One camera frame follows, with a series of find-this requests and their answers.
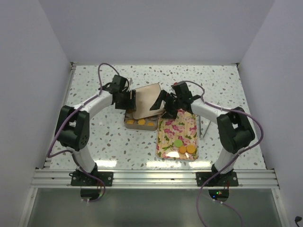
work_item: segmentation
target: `orange candy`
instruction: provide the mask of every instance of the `orange candy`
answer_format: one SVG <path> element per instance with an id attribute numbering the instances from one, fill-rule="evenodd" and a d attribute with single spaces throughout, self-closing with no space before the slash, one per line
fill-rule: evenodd
<path id="1" fill-rule="evenodd" d="M 181 146 L 181 147 L 179 147 L 179 153 L 180 154 L 185 154 L 186 153 L 186 147 L 185 146 Z"/>
<path id="2" fill-rule="evenodd" d="M 196 151 L 196 147 L 194 145 L 190 144 L 190 145 L 187 146 L 187 152 L 189 154 L 194 154 L 195 151 Z"/>

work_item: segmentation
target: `open tin lid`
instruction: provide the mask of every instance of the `open tin lid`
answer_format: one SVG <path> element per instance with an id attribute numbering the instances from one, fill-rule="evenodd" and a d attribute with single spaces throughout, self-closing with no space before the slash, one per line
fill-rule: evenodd
<path id="1" fill-rule="evenodd" d="M 159 84 L 151 84 L 140 87 L 136 90 L 136 111 L 133 112 L 134 119 L 141 119 L 164 113 L 164 104 L 161 104 L 159 110 L 150 110 L 151 106 L 156 102 L 161 87 Z"/>

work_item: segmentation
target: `speckled tabletop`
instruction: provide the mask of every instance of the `speckled tabletop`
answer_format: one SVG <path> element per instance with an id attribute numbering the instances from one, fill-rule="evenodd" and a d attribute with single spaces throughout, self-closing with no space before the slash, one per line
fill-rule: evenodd
<path id="1" fill-rule="evenodd" d="M 249 112 L 236 66 L 187 66 L 187 65 L 116 65 L 120 75 L 133 79 L 132 88 L 159 83 L 162 89 L 170 90 L 176 81 L 191 80 L 202 84 L 206 90 L 205 100 L 234 108 L 241 106 Z M 111 81 L 114 71 L 101 68 L 103 84 Z M 201 94 L 200 88 L 189 84 L 193 95 Z M 98 89 L 97 66 L 77 66 L 70 88 L 67 105 L 76 105 L 92 96 Z M 196 161 L 166 160 L 156 156 L 157 131 L 135 131 L 123 125 L 124 111 L 109 106 L 90 122 L 89 150 L 99 169 L 210 169 L 222 149 L 217 126 L 210 124 L 205 137 L 198 139 Z M 201 117 L 201 131 L 209 121 Z M 54 151 L 61 150 L 56 143 Z M 71 155 L 63 154 L 51 160 L 51 169 L 75 169 Z M 235 169 L 265 169 L 260 147 L 242 154 Z"/>

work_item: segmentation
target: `white wall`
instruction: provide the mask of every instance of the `white wall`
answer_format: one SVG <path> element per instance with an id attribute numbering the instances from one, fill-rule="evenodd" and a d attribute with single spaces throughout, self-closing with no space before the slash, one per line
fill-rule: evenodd
<path id="1" fill-rule="evenodd" d="M 302 9 L 302 0 L 276 0 L 240 63 L 250 110 L 264 126 L 265 161 L 276 170 L 293 226 L 303 216 Z"/>
<path id="2" fill-rule="evenodd" d="M 37 0 L 0 2 L 0 226 L 15 227 L 45 158 L 70 64 Z"/>
<path id="3" fill-rule="evenodd" d="M 240 62 L 274 0 L 40 0 L 71 61 Z"/>

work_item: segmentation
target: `pink floral tray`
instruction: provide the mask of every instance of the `pink floral tray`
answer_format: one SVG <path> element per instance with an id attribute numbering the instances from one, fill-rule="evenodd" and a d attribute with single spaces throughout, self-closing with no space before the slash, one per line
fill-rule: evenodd
<path id="1" fill-rule="evenodd" d="M 180 154 L 178 148 L 174 146 L 174 141 L 177 139 L 182 140 L 184 146 L 194 145 L 196 152 L 194 154 L 187 152 Z M 162 158 L 196 160 L 198 158 L 196 116 L 183 110 L 178 110 L 175 120 L 160 118 L 156 154 Z"/>

